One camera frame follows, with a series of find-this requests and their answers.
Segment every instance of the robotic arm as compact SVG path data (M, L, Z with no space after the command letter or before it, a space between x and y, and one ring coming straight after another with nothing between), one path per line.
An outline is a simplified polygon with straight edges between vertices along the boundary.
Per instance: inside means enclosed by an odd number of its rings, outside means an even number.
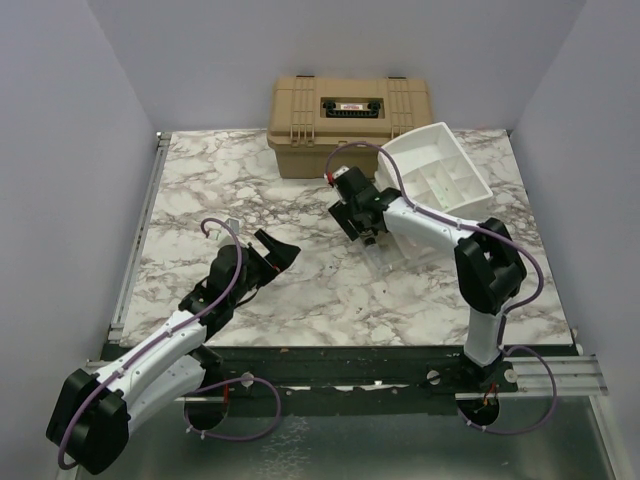
M113 463L129 436L162 407L203 383L222 380L219 358L203 343L231 320L247 292L270 283L300 253L263 230L255 237L268 249L265 257L251 244L241 247L238 269L239 247L223 246L207 278L157 331L93 374L82 369L72 373L58 397L47 438L95 475ZM197 321L194 315L200 315Z
M399 190L378 191L357 167L342 167L330 180L340 200L329 212L351 240L373 246L380 233L395 233L454 257L460 292L470 306L464 353L480 367L493 363L500 356L505 309L527 274L517 251L486 233L510 240L504 223L490 218L478 224L424 206L418 212Z

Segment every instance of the white marble pattern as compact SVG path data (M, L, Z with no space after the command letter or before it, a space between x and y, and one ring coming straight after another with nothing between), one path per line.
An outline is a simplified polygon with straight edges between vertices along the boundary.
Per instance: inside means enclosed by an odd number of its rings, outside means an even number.
M507 224L545 272L541 298L510 315L506 343L570 343L506 133L455 134L494 191L490 213ZM264 228L276 239L302 248L294 265L238 309L209 344L464 343L468 309L457 289L453 261L442 259L376 280L357 246L328 214L335 199L323 180L281 179L264 131L174 134L121 344L139 343L206 276L216 254L199 231L200 220L207 216L242 219L244 242ZM530 274L521 295L534 285Z

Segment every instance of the wall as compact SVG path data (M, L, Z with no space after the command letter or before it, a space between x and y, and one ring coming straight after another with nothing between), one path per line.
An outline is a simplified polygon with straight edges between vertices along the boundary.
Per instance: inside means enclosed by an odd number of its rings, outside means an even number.
M0 465L55 475L66 376L99 352L155 134L84 0L0 15Z
M438 120L513 128L584 0L89 0L159 130L264 127L279 75L426 78Z
M565 311L640 474L640 3L590 0L512 136Z

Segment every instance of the toolbox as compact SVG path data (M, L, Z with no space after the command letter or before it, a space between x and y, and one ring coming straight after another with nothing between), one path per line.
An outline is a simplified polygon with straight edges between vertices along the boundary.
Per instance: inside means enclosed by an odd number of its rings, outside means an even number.
M336 147L357 140L382 146L432 122L424 80L283 77L273 88L267 140L282 178L320 178ZM342 152L335 162L332 170L357 166L369 178L378 166L369 148Z

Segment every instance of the white container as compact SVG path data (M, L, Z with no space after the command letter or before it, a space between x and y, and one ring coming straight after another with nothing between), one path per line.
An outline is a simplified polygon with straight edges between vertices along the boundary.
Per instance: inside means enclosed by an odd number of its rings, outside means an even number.
M461 218L486 216L493 192L446 123L411 130L383 148L398 165L407 195L415 202ZM375 179L380 190L399 188L391 163L382 154ZM417 264L441 256L410 238L393 237L404 257Z

